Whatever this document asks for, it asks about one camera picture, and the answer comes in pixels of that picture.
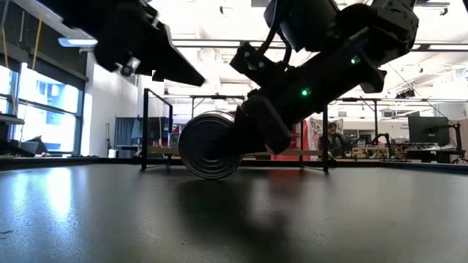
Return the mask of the long ceiling light bar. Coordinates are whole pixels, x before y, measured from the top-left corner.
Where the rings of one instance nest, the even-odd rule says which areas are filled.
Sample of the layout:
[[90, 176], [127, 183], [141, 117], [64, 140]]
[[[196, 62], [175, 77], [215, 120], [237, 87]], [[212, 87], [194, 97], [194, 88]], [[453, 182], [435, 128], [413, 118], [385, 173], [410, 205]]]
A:
[[416, 43], [412, 47], [413, 52], [468, 52], [468, 44], [454, 43]]
[[62, 47], [93, 47], [98, 43], [98, 41], [95, 39], [75, 39], [61, 37], [58, 38], [58, 43]]

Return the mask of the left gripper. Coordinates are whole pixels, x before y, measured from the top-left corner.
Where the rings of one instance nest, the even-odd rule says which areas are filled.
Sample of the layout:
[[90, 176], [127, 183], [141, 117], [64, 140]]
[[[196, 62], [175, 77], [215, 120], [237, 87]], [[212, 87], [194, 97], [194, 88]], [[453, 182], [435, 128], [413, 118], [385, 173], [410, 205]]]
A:
[[[140, 49], [145, 27], [159, 17], [152, 7], [114, 7], [98, 29], [94, 47], [97, 63], [110, 72], [125, 67]], [[187, 85], [202, 86], [205, 78], [174, 47], [170, 28], [163, 22], [151, 25], [143, 46], [143, 68], [152, 80], [170, 80]]]

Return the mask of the grey side desk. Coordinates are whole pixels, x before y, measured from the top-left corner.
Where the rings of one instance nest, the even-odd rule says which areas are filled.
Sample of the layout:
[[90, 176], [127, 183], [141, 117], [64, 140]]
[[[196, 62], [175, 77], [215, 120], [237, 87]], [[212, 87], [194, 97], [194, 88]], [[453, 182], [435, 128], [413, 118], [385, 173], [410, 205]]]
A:
[[0, 123], [5, 123], [7, 125], [23, 125], [25, 121], [23, 119], [17, 118], [15, 115], [0, 113]]

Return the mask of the black background monitor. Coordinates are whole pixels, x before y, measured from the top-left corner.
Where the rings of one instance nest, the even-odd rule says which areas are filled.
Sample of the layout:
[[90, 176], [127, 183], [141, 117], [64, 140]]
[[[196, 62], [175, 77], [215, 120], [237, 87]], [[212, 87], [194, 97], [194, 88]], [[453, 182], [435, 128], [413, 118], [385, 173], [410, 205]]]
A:
[[409, 116], [409, 140], [412, 143], [450, 144], [449, 121], [444, 117]]

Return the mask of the red orange panel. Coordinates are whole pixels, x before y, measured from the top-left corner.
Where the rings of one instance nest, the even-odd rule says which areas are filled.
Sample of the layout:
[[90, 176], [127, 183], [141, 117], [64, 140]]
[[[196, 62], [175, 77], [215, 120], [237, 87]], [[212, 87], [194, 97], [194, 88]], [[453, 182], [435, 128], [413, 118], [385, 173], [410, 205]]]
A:
[[[297, 123], [292, 128], [292, 140], [290, 143], [289, 149], [300, 150], [301, 149], [301, 124]], [[290, 155], [277, 155], [271, 156], [271, 161], [298, 161], [299, 156], [290, 156]]]

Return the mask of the black background metal frame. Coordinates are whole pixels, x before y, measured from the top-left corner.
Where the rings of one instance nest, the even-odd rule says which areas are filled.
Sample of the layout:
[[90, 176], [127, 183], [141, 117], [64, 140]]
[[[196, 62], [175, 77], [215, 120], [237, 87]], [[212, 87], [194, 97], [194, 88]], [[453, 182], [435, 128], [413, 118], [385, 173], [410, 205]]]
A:
[[327, 107], [328, 120], [340, 121], [341, 130], [346, 134], [355, 133], [356, 137], [366, 135], [374, 139], [379, 131], [379, 99], [340, 98]]

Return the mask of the grey blue partition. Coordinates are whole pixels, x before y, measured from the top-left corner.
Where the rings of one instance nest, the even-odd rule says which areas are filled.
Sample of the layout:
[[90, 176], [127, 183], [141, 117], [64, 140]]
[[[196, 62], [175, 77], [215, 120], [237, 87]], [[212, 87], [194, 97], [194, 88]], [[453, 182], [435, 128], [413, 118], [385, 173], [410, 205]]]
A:
[[[168, 126], [169, 118], [150, 117], [146, 132], [148, 145], [166, 145], [169, 133]], [[143, 118], [117, 117], [114, 144], [119, 158], [134, 158], [143, 146]]]

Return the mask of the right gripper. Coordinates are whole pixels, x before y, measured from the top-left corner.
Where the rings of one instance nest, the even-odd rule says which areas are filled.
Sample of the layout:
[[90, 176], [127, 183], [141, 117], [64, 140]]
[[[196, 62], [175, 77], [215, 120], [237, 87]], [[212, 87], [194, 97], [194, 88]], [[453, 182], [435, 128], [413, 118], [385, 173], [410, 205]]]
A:
[[222, 138], [226, 151], [245, 154], [289, 148], [292, 126], [361, 83], [369, 81], [369, 56], [354, 45], [322, 51], [287, 67], [278, 85], [261, 88], [238, 107]]

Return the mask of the dark background desk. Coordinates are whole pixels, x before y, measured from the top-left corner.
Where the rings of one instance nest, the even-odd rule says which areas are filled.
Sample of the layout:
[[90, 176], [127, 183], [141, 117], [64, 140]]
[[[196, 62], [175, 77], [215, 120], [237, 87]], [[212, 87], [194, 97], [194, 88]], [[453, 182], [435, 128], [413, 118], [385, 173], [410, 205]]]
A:
[[466, 164], [468, 158], [464, 157], [464, 150], [408, 150], [405, 154], [407, 159], [420, 160], [423, 163], [440, 163], [440, 164]]

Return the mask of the wooden shelf with black frame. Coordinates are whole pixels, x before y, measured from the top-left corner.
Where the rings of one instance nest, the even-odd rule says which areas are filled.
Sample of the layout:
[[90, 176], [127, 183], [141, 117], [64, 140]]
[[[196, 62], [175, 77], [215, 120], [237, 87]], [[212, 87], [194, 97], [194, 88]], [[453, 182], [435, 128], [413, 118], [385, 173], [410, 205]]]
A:
[[[142, 147], [141, 147], [141, 169], [146, 170], [149, 164], [167, 166], [182, 165], [181, 154], [178, 152], [178, 143], [168, 143], [167, 145], [154, 145], [149, 136], [149, 111], [150, 100], [158, 99], [165, 104], [169, 109], [169, 124], [168, 130], [173, 127], [173, 106], [160, 95], [154, 93], [151, 89], [143, 90], [143, 119], [141, 127], [142, 131]], [[320, 168], [325, 173], [329, 168], [336, 164], [335, 161], [328, 159], [328, 154], [321, 150], [306, 150], [307, 126], [305, 121], [299, 122], [299, 138], [300, 146], [298, 148], [288, 148], [286, 151], [277, 155], [274, 160], [269, 152], [249, 153], [247, 156], [240, 158], [240, 167], [298, 167], [298, 168]]]

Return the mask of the black table mat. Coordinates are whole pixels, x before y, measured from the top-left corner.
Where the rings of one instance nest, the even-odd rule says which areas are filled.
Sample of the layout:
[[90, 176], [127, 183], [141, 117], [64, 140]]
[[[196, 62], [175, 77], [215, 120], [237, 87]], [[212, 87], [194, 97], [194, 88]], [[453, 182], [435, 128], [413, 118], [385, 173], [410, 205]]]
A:
[[0, 263], [468, 263], [468, 175], [3, 171]]

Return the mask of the large window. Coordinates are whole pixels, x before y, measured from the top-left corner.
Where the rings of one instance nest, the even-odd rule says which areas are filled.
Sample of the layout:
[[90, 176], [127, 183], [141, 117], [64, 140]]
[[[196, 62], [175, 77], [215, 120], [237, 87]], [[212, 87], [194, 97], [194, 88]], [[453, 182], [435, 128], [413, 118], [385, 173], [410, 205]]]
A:
[[23, 124], [7, 126], [6, 138], [26, 142], [39, 138], [48, 153], [78, 153], [83, 120], [83, 91], [35, 72], [0, 66], [0, 113]]

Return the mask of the black metal rig frame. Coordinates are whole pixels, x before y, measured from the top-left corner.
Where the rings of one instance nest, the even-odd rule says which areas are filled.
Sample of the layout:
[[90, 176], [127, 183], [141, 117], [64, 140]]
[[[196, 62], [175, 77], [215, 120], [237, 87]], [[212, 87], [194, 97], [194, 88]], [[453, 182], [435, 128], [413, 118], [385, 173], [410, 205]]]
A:
[[[0, 159], [0, 171], [14, 169], [33, 169], [33, 168], [51, 168], [90, 164], [130, 164], [130, 165], [169, 165], [181, 166], [179, 159], [107, 159], [94, 157], [72, 157], [72, 158], [8, 158]], [[321, 168], [321, 161], [265, 161], [265, 160], [244, 160], [242, 167], [280, 167], [280, 168]], [[457, 174], [468, 177], [468, 165], [458, 164], [432, 164], [432, 163], [414, 163], [399, 161], [329, 161], [330, 168], [391, 168], [391, 169], [413, 169], [428, 172], [441, 172], [448, 174]]]

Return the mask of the black ceiling speaker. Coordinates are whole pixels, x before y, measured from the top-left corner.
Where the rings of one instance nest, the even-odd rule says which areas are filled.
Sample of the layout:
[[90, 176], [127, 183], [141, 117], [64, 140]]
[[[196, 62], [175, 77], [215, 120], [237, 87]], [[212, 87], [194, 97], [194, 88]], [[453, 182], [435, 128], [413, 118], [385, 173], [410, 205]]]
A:
[[120, 75], [123, 77], [131, 77], [136, 73], [138, 67], [139, 63], [124, 65], [120, 68]]

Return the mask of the white printed poster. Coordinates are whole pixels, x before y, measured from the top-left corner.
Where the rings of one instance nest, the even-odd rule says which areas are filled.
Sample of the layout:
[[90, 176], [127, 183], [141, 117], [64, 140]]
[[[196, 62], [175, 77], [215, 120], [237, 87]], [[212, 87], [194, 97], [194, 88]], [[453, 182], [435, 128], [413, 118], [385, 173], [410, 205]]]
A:
[[323, 125], [321, 119], [309, 117], [306, 119], [307, 125], [307, 140], [309, 150], [318, 150], [319, 144], [322, 142]]

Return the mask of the red label seafood can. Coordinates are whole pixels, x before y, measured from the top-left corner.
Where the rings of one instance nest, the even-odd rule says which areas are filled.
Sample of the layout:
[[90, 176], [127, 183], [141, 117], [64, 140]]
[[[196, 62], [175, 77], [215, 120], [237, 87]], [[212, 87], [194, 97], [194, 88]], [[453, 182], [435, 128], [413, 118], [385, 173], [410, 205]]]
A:
[[243, 156], [221, 156], [216, 142], [229, 131], [235, 116], [212, 110], [189, 120], [178, 137], [178, 154], [184, 166], [206, 180], [219, 180], [234, 173]]

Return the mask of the wooden background table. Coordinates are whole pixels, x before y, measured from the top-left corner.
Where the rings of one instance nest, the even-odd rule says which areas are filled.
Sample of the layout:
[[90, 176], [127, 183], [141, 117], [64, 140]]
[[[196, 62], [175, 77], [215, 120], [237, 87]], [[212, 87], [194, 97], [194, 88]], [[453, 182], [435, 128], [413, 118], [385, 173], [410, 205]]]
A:
[[352, 149], [354, 159], [388, 159], [390, 152], [381, 147], [356, 147]]

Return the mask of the person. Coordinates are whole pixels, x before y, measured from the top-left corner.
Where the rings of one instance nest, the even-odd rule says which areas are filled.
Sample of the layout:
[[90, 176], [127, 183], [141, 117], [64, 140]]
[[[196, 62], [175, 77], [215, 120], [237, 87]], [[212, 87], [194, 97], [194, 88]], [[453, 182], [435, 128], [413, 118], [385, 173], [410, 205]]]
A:
[[338, 132], [338, 126], [335, 122], [328, 124], [327, 142], [329, 157], [344, 158], [346, 156], [348, 144], [343, 135]]

